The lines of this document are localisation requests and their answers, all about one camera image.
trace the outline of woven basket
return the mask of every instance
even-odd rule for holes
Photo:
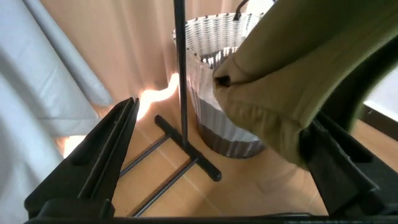
[[[186,23],[187,83],[199,132],[206,145],[232,158],[255,156],[266,147],[259,138],[235,126],[213,95],[212,74],[236,51],[262,14],[235,13],[199,17]]]

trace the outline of curtain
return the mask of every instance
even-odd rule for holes
[[[0,223],[62,160],[53,138],[87,134],[108,91],[39,0],[0,1]]]
[[[115,101],[164,89],[177,71],[172,0],[41,1]],[[234,12],[240,2],[186,0],[186,20]]]

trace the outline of olive green cloth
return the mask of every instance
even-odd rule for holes
[[[234,124],[305,167],[301,130],[397,35],[396,0],[280,0],[217,69],[214,94]]]

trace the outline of white curtain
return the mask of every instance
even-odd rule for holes
[[[62,160],[53,138],[87,134],[90,103],[113,101],[39,0],[1,0],[0,102],[0,223],[22,223],[24,199]]]

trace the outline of wooden floor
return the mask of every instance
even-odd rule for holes
[[[188,107],[188,135],[191,144],[223,173],[213,182],[197,165],[161,196],[142,216],[204,217],[247,216],[281,212],[327,214],[311,175],[288,164],[268,149],[250,159],[230,159],[209,149],[200,139],[191,104]],[[154,123],[162,115],[180,126],[178,94],[151,105],[137,122],[124,166],[134,160],[163,132]],[[366,147],[398,170],[398,143],[358,121],[353,135]],[[188,161],[188,156],[168,140],[120,178],[113,198],[116,216],[127,216]]]

